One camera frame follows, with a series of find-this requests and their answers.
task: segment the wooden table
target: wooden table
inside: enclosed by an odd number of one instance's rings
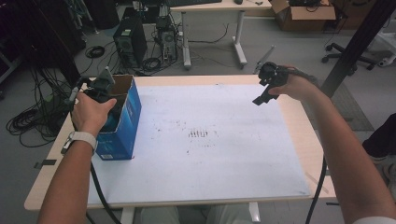
[[[237,23],[236,35],[233,36],[233,45],[235,46],[241,67],[243,67],[248,63],[240,43],[245,11],[264,10],[268,8],[271,8],[268,0],[253,2],[245,0],[241,5],[237,5],[233,0],[222,0],[220,3],[171,7],[171,11],[181,12],[184,67],[186,69],[191,68],[187,24],[208,25],[213,23]]]
[[[247,85],[258,84],[259,79],[253,75],[242,76],[192,76],[192,77],[136,77],[137,87],[144,86],[194,86],[194,85]],[[319,140],[308,120],[304,109],[299,101],[295,101],[289,96],[282,95],[278,98],[278,103],[283,114],[284,121],[289,129],[290,138],[304,170],[304,174],[311,190],[311,195],[305,198],[312,198],[317,187],[318,178],[321,170],[323,157],[322,147]],[[53,165],[43,165],[32,189],[25,201],[27,210],[39,210],[44,196],[49,187],[50,181],[62,160],[61,148],[67,135],[72,131],[70,119],[62,127],[54,145],[49,152],[47,161],[55,160]],[[335,192],[332,181],[326,177],[321,194],[321,198],[334,198]],[[132,207],[132,206],[151,206],[157,203],[112,203],[115,207]],[[88,204],[89,208],[98,208],[102,205],[99,203]]]

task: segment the forearm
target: forearm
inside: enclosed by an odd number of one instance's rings
[[[320,92],[308,103],[318,123],[325,158],[346,223],[360,216],[395,218],[396,210],[389,191],[332,101]]]
[[[92,147],[75,141],[53,177],[38,223],[84,223],[90,184]]]

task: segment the blue box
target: blue box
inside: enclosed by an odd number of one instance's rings
[[[120,96],[124,96],[125,102],[115,131],[98,134],[96,153],[103,161],[130,160],[134,152],[134,140],[142,105],[133,76],[120,75],[113,78],[116,84],[110,94],[117,96],[118,100]]]

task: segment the person's right hand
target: person's right hand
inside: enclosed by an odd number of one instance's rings
[[[83,92],[77,95],[78,102],[72,112],[72,120],[79,132],[91,133],[96,137],[107,121],[107,114],[116,104],[116,99],[110,99],[99,104]]]
[[[268,91],[272,95],[287,94],[291,98],[302,102],[309,102],[314,96],[322,94],[314,84],[303,77],[290,74],[285,85],[273,87]]]

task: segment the white paper sheet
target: white paper sheet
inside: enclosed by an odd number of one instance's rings
[[[92,158],[109,203],[184,203],[309,195],[276,101],[260,85],[137,87],[134,158]],[[89,203],[100,203],[91,182]]]

